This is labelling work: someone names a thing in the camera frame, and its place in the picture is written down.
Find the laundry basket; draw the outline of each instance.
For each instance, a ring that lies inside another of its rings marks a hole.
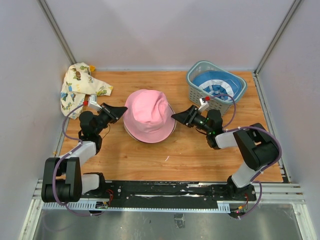
[[[217,67],[216,65],[214,65],[213,63],[211,63],[209,61],[198,61],[187,72],[186,81],[189,84],[189,99],[190,99],[190,101],[194,102],[197,105],[200,104],[200,102],[199,102],[200,98],[206,97],[206,96],[213,96],[193,84],[193,80],[195,79],[196,76],[198,76],[199,74],[202,74],[204,72],[207,72],[207,71],[220,71],[220,72],[228,73],[227,71]],[[237,103],[241,99],[241,97],[244,95],[244,93],[246,92],[247,83],[243,78],[238,77],[234,74],[232,74],[232,75],[240,80],[241,86],[242,86],[242,89],[241,89],[239,95],[234,99],[234,101]],[[222,100],[222,99],[216,97],[216,98],[209,101],[208,110],[217,109],[217,110],[220,110],[221,115],[224,115],[229,110],[231,105],[233,105],[232,101],[225,101],[225,100]]]

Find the metal floor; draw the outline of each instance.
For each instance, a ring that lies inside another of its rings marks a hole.
[[[66,210],[42,210],[33,239],[302,240],[290,204],[260,204],[242,220],[225,213],[185,213],[184,219],[184,224],[176,221],[172,212],[108,211],[78,217]]]

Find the gray wall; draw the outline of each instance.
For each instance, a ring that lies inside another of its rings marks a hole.
[[[253,70],[293,0],[47,0],[76,60],[100,69]]]
[[[260,74],[292,180],[320,237],[320,1],[304,1]]]
[[[0,6],[0,239],[15,240],[57,144],[69,63],[36,0]]]

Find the wooden surface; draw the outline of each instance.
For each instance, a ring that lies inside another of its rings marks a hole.
[[[237,103],[236,116],[228,128],[254,123],[261,123],[266,127],[251,72],[234,73],[246,80],[248,88]],[[164,92],[176,113],[185,111],[193,104],[188,99],[184,71],[93,72],[92,76],[114,86],[111,96],[98,97],[99,104],[105,102],[111,106],[124,106],[127,97],[139,89]],[[231,119],[233,110],[232,106],[225,114],[224,123]],[[79,130],[79,120],[70,119],[67,134],[77,137]],[[108,131],[109,129],[104,129],[101,136]],[[76,144],[74,140],[65,139],[61,153],[66,153]],[[81,172],[102,172],[107,180],[225,182],[242,163],[243,158],[238,148],[214,150],[208,146],[206,136],[198,133],[195,128],[188,128],[180,123],[177,123],[174,133],[163,142],[138,142],[126,133],[121,118],[116,124],[111,124],[99,154],[88,160],[81,167]],[[257,179],[282,182],[278,165],[270,167]]]

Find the blue and white hat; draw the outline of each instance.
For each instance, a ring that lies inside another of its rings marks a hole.
[[[228,94],[233,97],[233,99],[237,98],[242,90],[240,80],[225,71],[203,72],[196,76],[192,83],[213,96]],[[228,96],[220,96],[219,98],[224,101],[231,101]]]

